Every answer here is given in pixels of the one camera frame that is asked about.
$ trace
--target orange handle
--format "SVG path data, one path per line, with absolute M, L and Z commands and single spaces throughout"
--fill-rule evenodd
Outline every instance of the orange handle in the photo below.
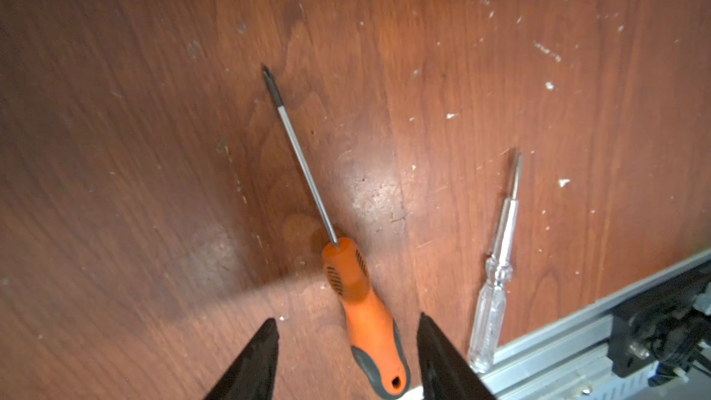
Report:
M 368 268 L 352 239 L 339 238 L 322 253 L 324 271 L 346 310 L 351 351 L 370 386 L 383 399 L 401 397 L 410 387 L 397 325 L 370 287 Z

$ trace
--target black screwdriver tip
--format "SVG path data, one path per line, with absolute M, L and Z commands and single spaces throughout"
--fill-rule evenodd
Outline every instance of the black screwdriver tip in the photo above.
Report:
M 262 65 L 262 75 L 264 76 L 264 82 L 267 83 L 267 88 L 271 94 L 271 99 L 274 100 L 274 104 L 277 108 L 284 106 L 284 102 L 281 101 L 281 95 L 279 94 L 279 89 L 277 88 L 277 81 L 271 74 L 271 71 L 266 65 Z

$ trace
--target wooden surface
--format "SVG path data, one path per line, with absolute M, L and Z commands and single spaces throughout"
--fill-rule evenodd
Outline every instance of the wooden surface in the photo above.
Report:
M 276 399 L 375 397 L 262 63 L 415 384 L 421 310 L 467 349 L 509 149 L 504 342 L 700 251 L 710 10 L 0 0 L 0 398 L 201 399 L 269 316 Z

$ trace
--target orange screwdriver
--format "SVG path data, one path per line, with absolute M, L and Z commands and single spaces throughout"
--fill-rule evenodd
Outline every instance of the orange screwdriver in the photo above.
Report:
M 267 67 L 263 67 L 262 72 L 331 241 L 324 247 L 321 258 L 328 282 L 346 310 L 353 357 L 377 395 L 387 400 L 398 399 L 410 387 L 410 369 L 404 359 L 397 325 L 390 311 L 373 292 L 365 259 L 356 243 L 350 238 L 336 236 L 284 108 L 277 83 Z

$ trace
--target clear plastic handle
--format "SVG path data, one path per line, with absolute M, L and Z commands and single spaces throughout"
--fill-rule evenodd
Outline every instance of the clear plastic handle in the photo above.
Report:
M 476 303 L 468 353 L 471 369 L 476 372 L 486 372 L 493 365 L 493 353 L 498 346 L 505 309 L 506 293 L 503 285 L 495 285 L 491 279 L 487 279 Z

